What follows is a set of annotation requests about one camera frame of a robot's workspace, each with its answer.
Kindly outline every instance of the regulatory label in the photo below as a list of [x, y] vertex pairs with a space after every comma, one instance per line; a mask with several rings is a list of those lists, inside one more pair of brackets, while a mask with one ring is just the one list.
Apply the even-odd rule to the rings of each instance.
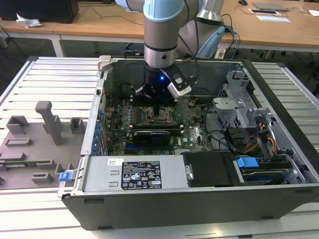
[[108, 166], [121, 166], [123, 161], [123, 158], [109, 158]]
[[123, 162], [121, 187], [124, 190], [161, 188], [160, 162]]

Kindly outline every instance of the table leg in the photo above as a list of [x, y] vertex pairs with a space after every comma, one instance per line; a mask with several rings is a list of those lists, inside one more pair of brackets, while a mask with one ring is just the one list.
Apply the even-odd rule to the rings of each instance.
[[94, 52], [99, 53], [100, 48], [99, 48], [99, 42], [98, 41], [93, 41], [93, 47], [94, 47]]
[[270, 60], [271, 56], [273, 55], [274, 51], [273, 50], [268, 50], [267, 54], [265, 56], [266, 60]]
[[52, 45], [55, 51], [55, 55], [57, 57], [64, 57], [65, 52], [63, 46], [61, 45], [61, 38], [59, 35], [53, 35], [50, 40], [52, 41]]
[[8, 44], [5, 41], [5, 37], [0, 37], [0, 47], [3, 49], [8, 48]]

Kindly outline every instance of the blue latch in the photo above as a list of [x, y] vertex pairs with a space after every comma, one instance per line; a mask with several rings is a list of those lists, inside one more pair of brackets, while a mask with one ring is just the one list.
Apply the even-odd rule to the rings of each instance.
[[71, 182], [72, 181], [72, 173], [71, 172], [60, 173], [59, 181], [60, 182]]
[[237, 164], [240, 168], [242, 168], [242, 167], [258, 168], [259, 167], [259, 164], [258, 164], [256, 158], [253, 158], [253, 157], [240, 157], [236, 161], [237, 161]]

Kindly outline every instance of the wooden desk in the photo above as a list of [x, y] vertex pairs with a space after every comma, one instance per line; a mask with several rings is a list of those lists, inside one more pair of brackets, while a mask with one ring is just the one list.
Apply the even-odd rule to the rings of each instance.
[[[234, 30], [241, 37], [240, 48], [319, 51], [319, 17], [306, 15], [292, 9], [281, 13], [281, 16], [287, 15], [287, 19], [291, 23], [261, 21], [256, 17], [256, 14], [249, 14], [251, 13], [249, 9], [256, 9], [252, 5], [253, 0], [247, 2], [248, 6], [241, 5], [238, 9], [236, 8], [239, 6], [237, 1], [226, 0], [222, 9], [223, 14], [228, 13], [232, 16]], [[298, 4], [305, 10], [319, 9], [319, 4], [313, 2], [282, 0], [263, 0], [262, 2], [280, 3], [287, 7], [297, 7]], [[225, 23], [230, 25], [229, 17], [225, 16], [224, 19]], [[226, 33], [222, 42], [230, 42], [231, 40], [230, 33]]]
[[[305, 15], [292, 9], [282, 14], [283, 16], [287, 14], [292, 23], [260, 21], [256, 17], [257, 14], [243, 12], [250, 13], [248, 9], [255, 8], [252, 5], [253, 0], [247, 2], [248, 6], [242, 6], [237, 0], [225, 0], [222, 9], [222, 14], [228, 13], [232, 16], [233, 27], [241, 37], [239, 48], [319, 52], [319, 27], [316, 27], [319, 26], [319, 17]], [[319, 9], [318, 3], [311, 2], [283, 0], [263, 0], [263, 2], [280, 3], [287, 7], [296, 7], [298, 4], [305, 10]], [[81, 6], [78, 16], [72, 24], [44, 22], [42, 27], [30, 29], [20, 27], [14, 21], [0, 20], [0, 24], [12, 37], [50, 39], [59, 57], [64, 56], [60, 40], [143, 43], [144, 27], [140, 25], [144, 23], [142, 13], [126, 12], [117, 5], [91, 7], [86, 3], [79, 5]], [[230, 24], [227, 16], [224, 20], [226, 24]], [[5, 36], [5, 33], [0, 31], [0, 36]], [[230, 33], [224, 34], [220, 47], [227, 48], [231, 41]]]

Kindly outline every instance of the paper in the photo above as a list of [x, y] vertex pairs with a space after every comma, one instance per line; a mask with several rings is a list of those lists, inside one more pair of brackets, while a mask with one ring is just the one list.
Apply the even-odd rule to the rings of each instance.
[[23, 26], [25, 28], [34, 27], [34, 26], [42, 26], [40, 21], [38, 19], [27, 19], [22, 16], [19, 16], [18, 13], [16, 14], [17, 20], [16, 23], [18, 23], [19, 26]]
[[262, 21], [278, 21], [278, 22], [291, 22], [285, 17], [276, 16], [257, 16]]
[[310, 13], [312, 16], [319, 16], [319, 11], [309, 10], [309, 13]]

